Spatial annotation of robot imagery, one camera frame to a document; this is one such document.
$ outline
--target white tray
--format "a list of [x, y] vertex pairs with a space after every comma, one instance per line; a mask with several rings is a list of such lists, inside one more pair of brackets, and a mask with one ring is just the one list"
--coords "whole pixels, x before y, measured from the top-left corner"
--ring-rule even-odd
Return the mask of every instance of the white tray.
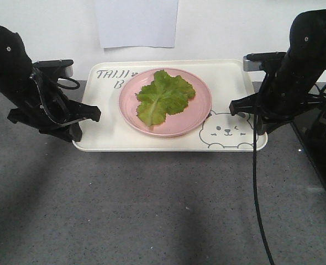
[[[211, 90], [212, 116], [182, 136], [164, 138], [143, 134], [126, 123], [119, 109], [119, 95], [128, 80], [137, 73], [164, 67], [193, 73]], [[73, 144], [82, 151], [99, 152], [252, 151], [253, 116], [231, 116], [228, 107], [231, 100], [253, 93], [249, 75], [237, 60], [100, 63], [90, 71], [82, 102], [98, 106], [101, 119], [98, 123], [92, 120], [80, 122], [82, 139]], [[266, 143], [267, 135], [259, 136], [257, 149], [262, 149]]]

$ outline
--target paper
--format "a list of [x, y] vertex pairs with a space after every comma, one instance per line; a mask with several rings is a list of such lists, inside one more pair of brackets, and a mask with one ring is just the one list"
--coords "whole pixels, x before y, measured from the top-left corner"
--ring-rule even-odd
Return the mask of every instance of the paper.
[[174, 47], [178, 0], [96, 0], [102, 48]]

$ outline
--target gray table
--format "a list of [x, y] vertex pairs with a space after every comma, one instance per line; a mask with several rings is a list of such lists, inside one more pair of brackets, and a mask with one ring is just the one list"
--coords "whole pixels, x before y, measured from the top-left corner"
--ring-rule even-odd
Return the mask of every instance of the gray table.
[[[251, 153], [85, 153], [12, 107], [0, 94], [0, 264], [268, 264]], [[326, 264], [326, 192], [289, 125], [258, 162], [276, 264]]]

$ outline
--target white wall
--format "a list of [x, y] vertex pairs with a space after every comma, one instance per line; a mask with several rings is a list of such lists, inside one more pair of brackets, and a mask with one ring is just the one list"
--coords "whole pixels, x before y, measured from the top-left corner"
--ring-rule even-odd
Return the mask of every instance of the white wall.
[[[100, 62], [241, 59], [286, 51], [294, 18], [322, 8], [326, 0], [179, 0], [175, 48], [101, 49], [94, 0], [0, 0], [0, 25], [21, 35], [33, 61], [73, 59], [74, 78], [86, 80]], [[251, 78], [260, 81], [263, 73]]]

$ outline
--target pink plate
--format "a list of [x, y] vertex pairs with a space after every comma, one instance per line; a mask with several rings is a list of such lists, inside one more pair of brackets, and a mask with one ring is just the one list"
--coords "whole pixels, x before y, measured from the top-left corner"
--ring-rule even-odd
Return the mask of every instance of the pink plate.
[[[140, 102], [135, 94], [150, 84], [154, 79], [153, 74], [159, 70], [165, 70], [170, 76], [180, 75], [193, 86], [196, 95], [189, 100], [189, 105], [183, 112], [167, 115], [164, 123], [148, 127], [137, 117], [136, 108]], [[120, 111], [128, 124], [145, 134], [160, 137], [179, 136], [195, 129], [206, 119], [211, 106], [212, 97], [207, 85], [197, 76], [174, 68], [153, 69], [134, 76], [126, 83], [119, 97]]]

